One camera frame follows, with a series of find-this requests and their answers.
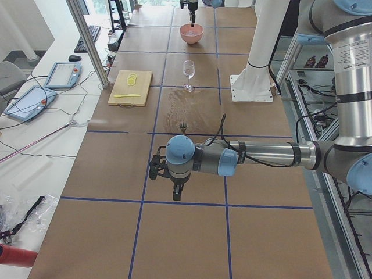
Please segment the pink grabber stick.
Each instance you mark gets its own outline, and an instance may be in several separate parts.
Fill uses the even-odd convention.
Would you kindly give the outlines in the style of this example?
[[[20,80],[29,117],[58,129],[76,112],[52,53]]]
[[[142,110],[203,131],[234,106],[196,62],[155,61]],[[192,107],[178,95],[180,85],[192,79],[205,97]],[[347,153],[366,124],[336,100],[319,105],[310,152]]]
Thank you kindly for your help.
[[[90,122],[90,120],[87,120],[86,122],[83,122],[83,123],[79,123],[76,120],[71,120],[67,124],[65,124],[64,126],[61,126],[61,127],[57,128],[56,130],[44,135],[43,137],[29,143],[28,145],[26,145],[26,146],[24,146],[20,149],[15,150],[14,152],[10,153],[9,155],[6,155],[5,157],[2,157],[1,158],[1,163],[7,161],[10,158],[13,158],[14,156],[16,156],[18,154],[21,154],[22,152],[26,151],[27,149],[31,148],[32,146],[38,144],[39,142],[45,140],[46,138],[48,138],[48,137],[50,137],[50,136],[52,136],[52,135],[54,135],[54,134],[56,134],[56,133],[58,133],[58,132],[60,132],[64,129],[66,129],[66,128],[69,128],[71,126],[84,127],[84,126],[87,126],[89,122]]]

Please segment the lemon slices stack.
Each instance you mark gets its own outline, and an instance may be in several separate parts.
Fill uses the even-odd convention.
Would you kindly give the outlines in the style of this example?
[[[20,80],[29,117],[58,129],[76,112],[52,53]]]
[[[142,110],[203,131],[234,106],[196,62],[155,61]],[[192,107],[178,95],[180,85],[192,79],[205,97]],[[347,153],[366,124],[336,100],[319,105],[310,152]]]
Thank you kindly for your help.
[[[137,81],[137,73],[130,73],[128,76],[127,76],[127,79],[126,79],[126,84],[128,86],[135,86],[136,84],[136,81]]]

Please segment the yellow plastic knife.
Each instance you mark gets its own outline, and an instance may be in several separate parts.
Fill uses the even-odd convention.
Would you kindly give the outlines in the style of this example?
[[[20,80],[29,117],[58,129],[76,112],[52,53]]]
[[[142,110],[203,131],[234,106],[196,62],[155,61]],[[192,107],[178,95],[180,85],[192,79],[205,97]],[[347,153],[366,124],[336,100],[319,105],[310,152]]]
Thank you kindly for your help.
[[[140,94],[114,94],[114,98],[140,98]]]

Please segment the clear wine glass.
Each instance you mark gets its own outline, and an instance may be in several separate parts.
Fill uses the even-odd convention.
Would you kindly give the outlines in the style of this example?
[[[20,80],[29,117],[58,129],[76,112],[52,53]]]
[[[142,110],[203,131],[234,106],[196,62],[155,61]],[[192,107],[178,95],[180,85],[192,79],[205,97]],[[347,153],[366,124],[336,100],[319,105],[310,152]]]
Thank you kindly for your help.
[[[192,92],[194,87],[190,84],[190,81],[195,74],[195,64],[192,60],[186,60],[183,62],[183,74],[188,79],[188,82],[184,85],[184,89],[187,92]]]

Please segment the pink bowl of ice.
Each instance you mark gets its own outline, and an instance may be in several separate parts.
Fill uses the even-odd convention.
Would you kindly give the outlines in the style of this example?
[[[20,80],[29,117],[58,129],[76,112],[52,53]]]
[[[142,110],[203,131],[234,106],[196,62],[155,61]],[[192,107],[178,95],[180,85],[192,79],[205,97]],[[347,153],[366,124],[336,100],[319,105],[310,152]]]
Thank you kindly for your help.
[[[179,28],[181,38],[187,44],[196,44],[203,37],[204,28],[199,24],[184,24]]]

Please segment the upper teach pendant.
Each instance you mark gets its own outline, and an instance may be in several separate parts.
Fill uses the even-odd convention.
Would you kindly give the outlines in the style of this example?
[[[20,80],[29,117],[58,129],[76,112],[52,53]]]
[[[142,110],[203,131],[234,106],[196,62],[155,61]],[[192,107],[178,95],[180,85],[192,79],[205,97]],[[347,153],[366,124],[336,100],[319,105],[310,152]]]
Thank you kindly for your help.
[[[81,62],[56,62],[44,87],[54,90],[72,88],[80,79],[81,69]]]

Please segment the lower teach pendant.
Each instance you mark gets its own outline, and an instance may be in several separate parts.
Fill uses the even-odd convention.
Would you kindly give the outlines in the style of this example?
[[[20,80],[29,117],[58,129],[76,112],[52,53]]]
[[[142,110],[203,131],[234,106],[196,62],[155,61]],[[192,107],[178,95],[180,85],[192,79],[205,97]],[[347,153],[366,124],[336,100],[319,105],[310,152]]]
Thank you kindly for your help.
[[[56,91],[35,85],[21,97],[12,101],[4,114],[16,120],[30,121],[42,113],[56,96]]]

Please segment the bamboo cutting board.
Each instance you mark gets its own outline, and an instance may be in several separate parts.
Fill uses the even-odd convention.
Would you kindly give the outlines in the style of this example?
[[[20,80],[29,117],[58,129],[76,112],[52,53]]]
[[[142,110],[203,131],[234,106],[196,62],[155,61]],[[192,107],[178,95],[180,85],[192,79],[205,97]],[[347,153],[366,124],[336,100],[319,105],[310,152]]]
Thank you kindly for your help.
[[[135,86],[126,84],[127,76],[130,73],[137,73]],[[151,84],[151,71],[120,70],[110,94],[108,105],[112,106],[145,106]],[[114,94],[140,94],[140,98],[114,98]]]

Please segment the teach pendant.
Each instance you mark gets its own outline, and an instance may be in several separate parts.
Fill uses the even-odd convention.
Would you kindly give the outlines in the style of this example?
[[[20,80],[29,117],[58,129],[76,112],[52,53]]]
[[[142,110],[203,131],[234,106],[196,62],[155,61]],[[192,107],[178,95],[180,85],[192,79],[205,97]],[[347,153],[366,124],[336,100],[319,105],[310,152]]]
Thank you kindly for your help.
[[[81,62],[56,62],[44,87],[54,90],[72,88],[80,79],[81,69]]]
[[[16,120],[30,121],[42,113],[56,96],[56,91],[35,85],[21,97],[12,101],[4,114]]]

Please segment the black computer mouse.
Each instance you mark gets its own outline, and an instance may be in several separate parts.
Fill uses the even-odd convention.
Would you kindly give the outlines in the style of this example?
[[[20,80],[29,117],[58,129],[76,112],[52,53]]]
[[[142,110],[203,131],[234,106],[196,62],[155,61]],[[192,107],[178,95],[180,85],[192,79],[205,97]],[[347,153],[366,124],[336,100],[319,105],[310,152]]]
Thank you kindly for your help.
[[[80,55],[70,55],[68,58],[69,62],[79,62],[82,60]]]

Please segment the aluminium frame post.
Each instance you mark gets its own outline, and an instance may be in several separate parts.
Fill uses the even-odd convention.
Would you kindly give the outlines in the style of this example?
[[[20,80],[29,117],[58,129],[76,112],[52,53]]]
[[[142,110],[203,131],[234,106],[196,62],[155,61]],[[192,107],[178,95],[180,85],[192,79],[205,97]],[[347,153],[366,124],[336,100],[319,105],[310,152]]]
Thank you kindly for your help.
[[[88,31],[87,23],[85,21],[82,9],[80,8],[78,1],[66,0],[66,3],[77,26],[77,29],[84,41],[88,56],[90,57],[90,61],[101,82],[101,85],[103,88],[106,88],[109,85],[109,81],[102,66],[98,51],[96,50],[95,43],[93,42],[90,32]]]

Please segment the red fire extinguisher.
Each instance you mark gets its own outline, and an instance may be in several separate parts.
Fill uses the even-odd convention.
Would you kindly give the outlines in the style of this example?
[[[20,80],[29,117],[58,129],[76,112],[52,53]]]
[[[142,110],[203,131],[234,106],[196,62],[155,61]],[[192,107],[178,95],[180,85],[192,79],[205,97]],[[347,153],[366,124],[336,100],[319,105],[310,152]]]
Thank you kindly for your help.
[[[1,264],[16,267],[33,267],[38,253],[1,244]]]

